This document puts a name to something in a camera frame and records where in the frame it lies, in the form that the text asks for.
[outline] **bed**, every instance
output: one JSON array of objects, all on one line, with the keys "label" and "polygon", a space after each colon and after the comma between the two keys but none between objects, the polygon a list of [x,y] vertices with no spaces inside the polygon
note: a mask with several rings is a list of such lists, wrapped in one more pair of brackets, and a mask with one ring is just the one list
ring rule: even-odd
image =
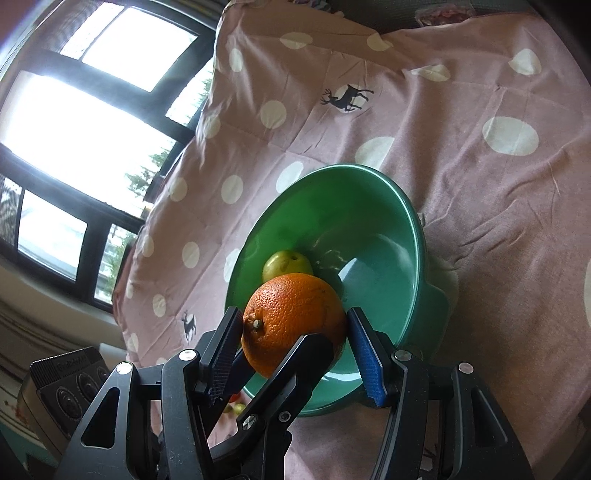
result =
[{"label": "bed", "polygon": [[[247,234],[291,183],[367,165],[411,199],[453,305],[434,362],[469,361],[536,464],[591,390],[590,118],[591,87],[530,13],[380,35],[232,1],[196,137],[115,289],[128,358],[163,363],[217,326]],[[298,419],[286,478],[368,477],[387,414]],[[210,444],[235,425],[224,415]]]}]

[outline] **green apple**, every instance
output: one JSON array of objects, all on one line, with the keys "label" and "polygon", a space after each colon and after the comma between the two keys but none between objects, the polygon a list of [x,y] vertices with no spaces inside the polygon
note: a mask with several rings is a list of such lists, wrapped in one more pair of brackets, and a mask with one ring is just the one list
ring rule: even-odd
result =
[{"label": "green apple", "polygon": [[285,275],[287,273],[307,273],[314,275],[310,261],[301,253],[282,250],[271,255],[262,268],[262,281]]}]

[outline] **black gripper frame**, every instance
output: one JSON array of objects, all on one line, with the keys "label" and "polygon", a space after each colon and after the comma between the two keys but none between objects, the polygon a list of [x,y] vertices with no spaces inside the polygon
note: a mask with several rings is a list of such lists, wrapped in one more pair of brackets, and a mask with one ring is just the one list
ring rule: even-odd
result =
[{"label": "black gripper frame", "polygon": [[[207,437],[230,396],[254,374],[238,350],[241,334],[242,313],[231,307],[217,330],[164,365],[119,364],[81,419],[54,480],[282,479],[287,428],[328,370],[333,347],[323,335],[302,336],[238,417],[237,434],[210,450]],[[152,400],[161,400],[161,450],[150,426]]]},{"label": "black gripper frame", "polygon": [[[361,329],[381,366],[376,399],[391,406],[384,440],[371,480],[416,480],[423,454],[427,409],[437,400],[439,439],[429,480],[534,480],[513,428],[482,379],[460,365],[435,367],[396,349],[375,332],[363,311],[347,312],[349,329]],[[353,346],[357,363],[358,350]],[[471,365],[463,370],[469,372]]]}]

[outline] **metal bolt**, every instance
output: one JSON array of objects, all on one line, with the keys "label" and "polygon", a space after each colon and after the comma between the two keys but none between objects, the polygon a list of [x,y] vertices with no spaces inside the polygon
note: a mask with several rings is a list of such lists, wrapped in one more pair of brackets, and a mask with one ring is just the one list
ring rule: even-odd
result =
[{"label": "metal bolt", "polygon": [[285,423],[287,421],[290,421],[290,418],[291,418],[291,413],[289,413],[288,411],[282,411],[279,414],[279,421],[281,423]]},{"label": "metal bolt", "polygon": [[129,362],[121,362],[119,365],[117,365],[117,367],[115,368],[115,370],[117,371],[117,373],[119,375],[127,375],[129,372],[131,372],[134,369],[134,366],[132,364],[130,364]]},{"label": "metal bolt", "polygon": [[195,353],[195,350],[183,350],[178,355],[178,357],[181,360],[184,360],[185,362],[188,362],[189,360],[193,360],[193,358],[195,358],[196,356],[197,356],[197,353]]},{"label": "metal bolt", "polygon": [[242,422],[242,430],[248,430],[252,427],[256,422],[256,418],[254,415],[249,415],[246,417],[246,420]]},{"label": "metal bolt", "polygon": [[408,362],[413,356],[406,350],[396,350],[394,358],[400,362]]},{"label": "metal bolt", "polygon": [[468,362],[462,362],[457,367],[458,367],[459,371],[462,372],[463,374],[469,375],[474,372],[474,367],[471,366]]}]

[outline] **green bowl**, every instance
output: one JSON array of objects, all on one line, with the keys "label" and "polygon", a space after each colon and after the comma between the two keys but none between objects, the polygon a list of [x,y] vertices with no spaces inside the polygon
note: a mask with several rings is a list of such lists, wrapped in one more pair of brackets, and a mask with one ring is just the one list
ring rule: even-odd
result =
[{"label": "green bowl", "polygon": [[[261,286],[267,259],[279,250],[306,255],[316,276],[339,294],[345,310],[363,308],[394,345],[430,359],[447,325],[449,302],[426,281],[423,230],[408,197],[388,177],[360,165],[321,168],[295,182],[269,206],[246,239],[228,285],[226,307],[244,310]],[[253,397],[265,379],[255,374]],[[349,344],[300,415],[363,399]]]}]

